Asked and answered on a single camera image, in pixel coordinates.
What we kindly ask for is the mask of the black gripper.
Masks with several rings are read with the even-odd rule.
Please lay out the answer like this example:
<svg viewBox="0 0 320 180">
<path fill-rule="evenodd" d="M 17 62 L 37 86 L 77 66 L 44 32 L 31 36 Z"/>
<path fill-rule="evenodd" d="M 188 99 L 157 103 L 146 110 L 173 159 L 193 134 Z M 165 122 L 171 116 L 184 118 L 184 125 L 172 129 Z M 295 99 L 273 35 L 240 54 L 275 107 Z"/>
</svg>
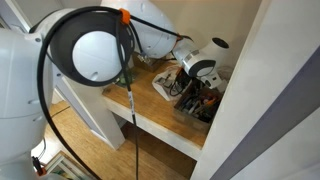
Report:
<svg viewBox="0 0 320 180">
<path fill-rule="evenodd" d="M 183 68 L 179 68 L 174 80 L 174 89 L 177 92 L 182 92 L 193 80 L 194 78 L 190 77 Z"/>
</svg>

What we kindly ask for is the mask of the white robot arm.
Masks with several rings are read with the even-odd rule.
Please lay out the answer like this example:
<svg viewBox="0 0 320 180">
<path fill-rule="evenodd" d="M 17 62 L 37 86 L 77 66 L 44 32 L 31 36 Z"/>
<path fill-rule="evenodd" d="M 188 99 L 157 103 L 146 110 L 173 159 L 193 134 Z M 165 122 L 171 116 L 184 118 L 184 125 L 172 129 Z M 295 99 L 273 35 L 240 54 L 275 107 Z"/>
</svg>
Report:
<svg viewBox="0 0 320 180">
<path fill-rule="evenodd" d="M 27 33 L 0 30 L 0 180 L 41 179 L 31 151 L 52 122 L 48 107 L 58 74 L 99 87 L 117 79 L 133 53 L 172 54 L 188 76 L 215 88 L 228 50 L 220 38 L 197 48 L 150 0 L 103 0 L 57 10 Z"/>
</svg>

